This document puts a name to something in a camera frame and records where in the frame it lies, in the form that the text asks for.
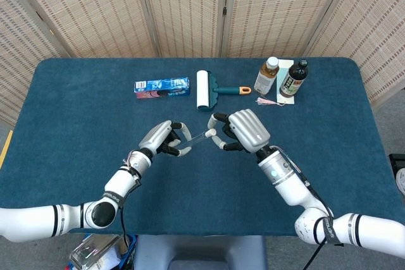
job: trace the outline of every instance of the bottle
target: bottle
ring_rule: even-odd
[[[254,83],[254,89],[261,95],[266,95],[268,91],[270,91],[279,69],[278,59],[276,57],[270,57],[267,59],[259,70],[258,77]]]
[[[280,94],[284,97],[292,97],[308,75],[308,62],[302,59],[298,64],[293,64],[280,86]]]

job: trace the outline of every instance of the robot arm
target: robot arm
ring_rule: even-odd
[[[231,131],[230,137],[236,138],[237,144],[257,155],[259,167],[288,205],[305,208],[295,223],[301,240],[320,244],[326,238],[327,243],[348,243],[405,259],[405,226],[401,223],[353,213],[331,222],[332,212],[318,199],[302,172],[298,171],[300,178],[293,171],[291,164],[299,169],[284,158],[281,149],[268,145],[270,134],[250,109],[229,116],[216,113],[208,126],[214,127],[217,121],[225,123],[224,132]],[[215,144],[226,150],[225,142],[218,138],[213,138]]]
[[[167,120],[158,124],[140,142],[140,149],[129,153],[124,164],[105,185],[103,197],[95,202],[75,207],[0,208],[0,235],[12,242],[26,242],[62,235],[74,228],[108,227],[117,210],[123,207],[127,195],[140,186],[140,179],[150,168],[153,156],[160,152],[183,156],[191,150],[191,147],[175,148],[180,137],[174,129],[180,129],[187,141],[191,139],[190,131],[183,123]]]

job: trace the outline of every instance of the lint roller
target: lint roller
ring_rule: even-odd
[[[218,101],[218,94],[246,95],[252,92],[249,87],[219,88],[210,71],[197,72],[197,109],[210,111]]]

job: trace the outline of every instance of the table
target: table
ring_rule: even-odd
[[[196,109],[196,71],[220,86],[254,84],[258,59],[47,59],[34,74],[0,171],[1,207],[97,200],[127,153],[158,123],[185,122],[193,135],[211,113]],[[405,223],[356,64],[308,58],[294,106],[259,106],[256,93],[221,95],[215,111],[252,109],[301,167],[337,217],[356,212]],[[138,100],[136,80],[190,78],[188,97]],[[269,93],[275,100],[275,88]],[[245,152],[205,141],[185,157],[159,154],[127,200],[128,233],[295,235],[289,207]],[[121,233],[120,221],[98,233]]]

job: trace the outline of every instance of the white cap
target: white cap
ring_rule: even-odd
[[[267,68],[275,69],[278,66],[278,59],[277,57],[269,57],[266,61]]]

